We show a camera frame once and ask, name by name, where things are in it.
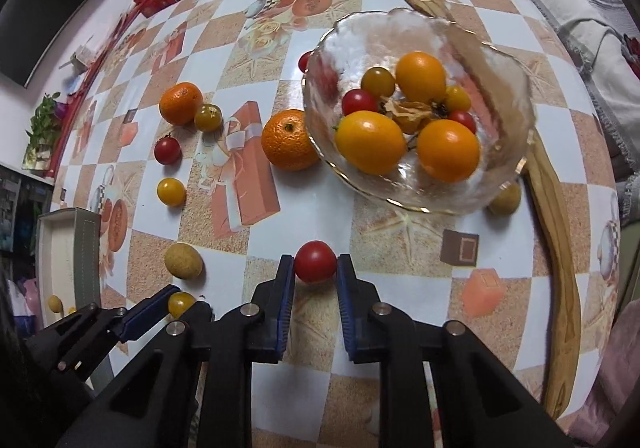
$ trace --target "yellow cherry tomato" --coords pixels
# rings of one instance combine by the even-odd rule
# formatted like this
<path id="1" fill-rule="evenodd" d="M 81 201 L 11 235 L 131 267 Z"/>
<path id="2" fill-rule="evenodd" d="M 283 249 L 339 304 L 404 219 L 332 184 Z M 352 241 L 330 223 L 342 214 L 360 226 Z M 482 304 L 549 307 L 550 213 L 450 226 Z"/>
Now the yellow cherry tomato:
<path id="1" fill-rule="evenodd" d="M 187 196 L 184 185 L 178 180 L 171 177 L 162 179 L 158 183 L 158 199 L 167 206 L 181 206 Z"/>
<path id="2" fill-rule="evenodd" d="M 62 300 L 54 294 L 47 299 L 47 306 L 52 313 L 62 313 Z"/>
<path id="3" fill-rule="evenodd" d="M 189 293 L 183 291 L 173 293 L 169 297 L 169 314 L 177 320 L 194 303 L 196 303 L 196 299 Z"/>
<path id="4" fill-rule="evenodd" d="M 360 88 L 375 97 L 390 97 L 396 91 L 396 80 L 386 68 L 372 66 L 362 76 Z"/>
<path id="5" fill-rule="evenodd" d="M 205 103 L 196 112 L 193 122 L 201 132 L 215 132 L 222 126 L 222 111 L 215 104 Z"/>
<path id="6" fill-rule="evenodd" d="M 449 113 L 456 110 L 466 112 L 471 108 L 471 99 L 464 88 L 458 84 L 452 84 L 447 87 L 444 106 L 447 108 Z"/>
<path id="7" fill-rule="evenodd" d="M 370 175 L 388 173 L 406 152 L 406 142 L 398 124 L 369 110 L 343 117 L 334 142 L 347 161 Z"/>

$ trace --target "table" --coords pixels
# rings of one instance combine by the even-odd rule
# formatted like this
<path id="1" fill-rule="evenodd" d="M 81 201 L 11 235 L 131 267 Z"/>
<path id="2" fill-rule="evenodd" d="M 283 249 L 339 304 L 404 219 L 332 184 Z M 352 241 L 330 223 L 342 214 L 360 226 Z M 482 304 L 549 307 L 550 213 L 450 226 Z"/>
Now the table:
<path id="1" fill-rule="evenodd" d="M 616 301 L 620 233 L 606 144 L 578 72 L 532 2 L 446 1 L 460 25 L 527 67 L 538 131 L 569 208 L 582 341 L 572 398 L 559 420 L 567 428 L 596 376 Z M 126 232 L 111 244 L 108 233 L 100 238 L 102 305 L 131 307 L 176 283 L 220 317 L 274 276 L 281 254 L 324 240 L 336 253 L 351 254 L 383 301 L 424 322 L 465 322 L 540 398 L 551 278 L 528 195 L 508 219 L 484 211 L 417 219 L 367 202 L 322 164 L 304 173 L 265 167 L 241 185 L 229 181 L 238 156 L 263 165 L 265 159 L 250 140 L 230 152 L 224 137 L 302 107 L 300 55 L 351 12 L 405 6 L 403 0 L 184 0 L 134 23 L 81 107 L 54 192 L 54 208 L 100 211 L 107 199 L 123 201 Z M 194 82 L 222 108 L 225 136 L 218 142 L 161 120 L 159 97 L 177 81 Z M 164 167 L 152 148 L 170 131 L 183 159 Z M 156 198 L 166 176 L 187 187 L 183 211 Z M 247 209 L 244 197 L 259 202 Z M 107 227 L 103 222 L 103 232 Z M 172 279 L 162 256 L 175 240 L 200 251 L 206 274 L 191 283 Z M 113 349 L 114 372 L 162 326 Z M 347 360 L 333 287 L 298 285 L 284 362 L 254 367 L 254 446 L 376 446 L 366 430 L 376 378 L 376 367 Z"/>

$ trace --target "glass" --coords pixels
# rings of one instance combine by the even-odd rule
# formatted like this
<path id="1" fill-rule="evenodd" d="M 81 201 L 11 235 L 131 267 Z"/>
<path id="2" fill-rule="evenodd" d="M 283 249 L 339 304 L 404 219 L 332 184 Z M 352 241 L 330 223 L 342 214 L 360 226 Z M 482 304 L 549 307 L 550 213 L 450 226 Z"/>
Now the glass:
<path id="1" fill-rule="evenodd" d="M 472 98 L 481 159 L 466 181 L 451 184 L 428 176 L 413 149 L 389 174 L 368 175 L 334 145 L 345 92 L 358 88 L 372 66 L 393 73 L 398 60 L 413 50 L 436 56 L 447 78 Z M 394 98 L 399 97 L 396 89 Z M 454 22 L 409 9 L 355 13 L 338 21 L 309 58 L 303 100 L 311 141 L 335 174 L 370 199 L 419 213 L 465 215 L 487 206 L 520 174 L 536 122 L 529 77 L 518 60 Z"/>

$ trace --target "wall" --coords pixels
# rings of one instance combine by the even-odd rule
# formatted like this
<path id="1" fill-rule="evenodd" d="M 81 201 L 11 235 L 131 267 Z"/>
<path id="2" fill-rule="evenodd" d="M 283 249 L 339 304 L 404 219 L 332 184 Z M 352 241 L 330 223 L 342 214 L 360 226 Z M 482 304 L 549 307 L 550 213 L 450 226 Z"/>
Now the wall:
<path id="1" fill-rule="evenodd" d="M 70 65 L 62 70 L 58 67 L 92 35 L 92 42 L 103 39 L 131 1 L 88 0 L 53 41 L 27 88 L 0 74 L 0 163 L 20 169 L 28 143 L 25 131 L 31 126 L 33 111 L 45 92 L 62 90 L 63 81 L 72 75 Z"/>

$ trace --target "gold bowl rim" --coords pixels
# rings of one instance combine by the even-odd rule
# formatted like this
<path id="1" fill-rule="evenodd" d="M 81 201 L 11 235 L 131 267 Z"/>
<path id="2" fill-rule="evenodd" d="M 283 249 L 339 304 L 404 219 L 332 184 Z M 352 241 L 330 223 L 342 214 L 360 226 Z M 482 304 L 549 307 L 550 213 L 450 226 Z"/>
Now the gold bowl rim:
<path id="1" fill-rule="evenodd" d="M 324 33 L 322 35 L 322 37 L 318 41 L 318 45 L 316 45 L 316 47 L 314 47 L 314 49 L 312 50 L 312 53 L 316 52 L 316 49 L 318 49 L 318 47 L 320 47 L 322 45 L 322 43 L 324 43 L 324 40 L 329 36 L 329 34 L 334 33 L 337 30 L 338 25 L 340 25 L 340 23 L 343 22 L 344 20 L 346 20 L 347 18 L 350 18 L 353 15 L 361 15 L 361 14 L 369 14 L 369 13 L 388 15 L 391 12 L 397 11 L 397 10 L 410 11 L 410 12 L 416 13 L 416 14 L 418 14 L 420 16 L 423 16 L 426 19 L 433 19 L 433 17 L 431 17 L 431 16 L 427 16 L 426 14 L 423 14 L 420 11 L 416 11 L 414 9 L 409 9 L 407 7 L 395 7 L 393 9 L 389 10 L 389 11 L 358 11 L 358 12 L 350 13 L 350 14 L 347 14 L 346 16 L 343 16 L 342 18 L 340 18 L 336 22 L 334 22 L 334 26 L 331 27 L 326 33 Z M 533 107 L 533 112 L 534 112 L 534 125 L 533 125 L 533 128 L 531 128 L 529 130 L 528 135 L 527 135 L 527 148 L 529 149 L 530 146 L 533 143 L 534 129 L 535 129 L 536 121 L 538 119 L 538 111 L 536 110 L 535 103 L 533 103 L 531 101 L 532 87 L 531 87 L 531 81 L 530 81 L 530 78 L 529 78 L 529 71 L 527 70 L 527 67 L 524 66 L 524 64 L 519 59 L 517 59 L 515 56 L 512 56 L 511 54 L 508 54 L 507 52 L 504 52 L 503 50 L 497 49 L 491 43 L 482 41 L 478 37 L 478 35 L 476 33 L 461 27 L 457 22 L 452 21 L 452 20 L 447 20 L 446 18 L 440 18 L 440 19 L 443 20 L 444 22 L 446 22 L 447 24 L 456 25 L 457 27 L 459 27 L 460 29 L 462 29 L 466 33 L 473 34 L 473 36 L 475 36 L 478 39 L 478 41 L 480 42 L 481 45 L 489 47 L 494 52 L 498 52 L 499 54 L 510 58 L 511 60 L 513 60 L 513 62 L 515 62 L 522 69 L 522 71 L 524 72 L 524 75 L 526 76 L 527 92 L 529 94 L 529 100 L 531 102 L 531 106 Z M 303 106 L 303 109 L 306 111 L 306 91 L 305 91 L 306 70 L 302 74 L 302 79 L 301 79 L 300 83 L 302 85 L 302 106 Z M 306 128 L 306 133 L 309 136 L 309 140 L 311 141 L 311 144 L 316 149 L 316 152 L 318 153 L 318 156 L 322 159 L 322 161 L 324 161 L 326 164 L 328 164 L 329 167 L 331 168 L 331 170 L 338 177 L 340 177 L 340 179 L 342 179 L 343 182 L 345 182 L 347 185 L 349 185 L 352 189 L 354 189 L 360 195 L 363 195 L 364 197 L 368 197 L 368 198 L 374 198 L 374 199 L 379 200 L 379 201 L 385 201 L 386 203 L 389 203 L 389 205 L 391 205 L 391 206 L 393 206 L 395 208 L 401 208 L 401 209 L 404 209 L 405 211 L 408 211 L 410 213 L 422 213 L 422 214 L 425 214 L 425 213 L 436 213 L 436 214 L 446 214 L 446 215 L 456 215 L 456 216 L 462 216 L 462 215 L 467 215 L 468 214 L 468 213 L 458 213 L 456 211 L 450 211 L 450 210 L 447 210 L 447 209 L 429 209 L 429 208 L 425 208 L 423 206 L 408 205 L 408 204 L 405 204 L 405 203 L 401 203 L 400 201 L 395 201 L 393 199 L 388 199 L 388 198 L 381 197 L 380 195 L 376 195 L 375 193 L 370 193 L 369 191 L 367 191 L 367 190 L 357 186 L 356 184 L 354 184 L 354 182 L 349 178 L 349 176 L 345 172 L 343 172 L 340 169 L 340 167 L 338 167 L 338 165 L 336 165 L 335 163 L 332 163 L 330 160 L 328 160 L 324 156 L 324 154 L 322 153 L 322 150 L 320 149 L 320 147 L 316 143 L 315 139 L 311 135 L 311 132 L 309 132 L 309 128 L 308 128 L 308 126 L 306 124 L 306 118 L 305 118 L 305 128 Z M 526 163 L 527 163 L 527 156 L 525 155 L 524 157 L 522 157 L 520 159 L 520 161 L 518 161 L 518 164 L 517 164 L 517 166 L 515 168 L 516 177 L 519 176 L 522 173 Z M 508 185 L 508 183 L 505 183 L 505 184 L 501 185 L 500 188 L 503 189 L 507 185 Z"/>

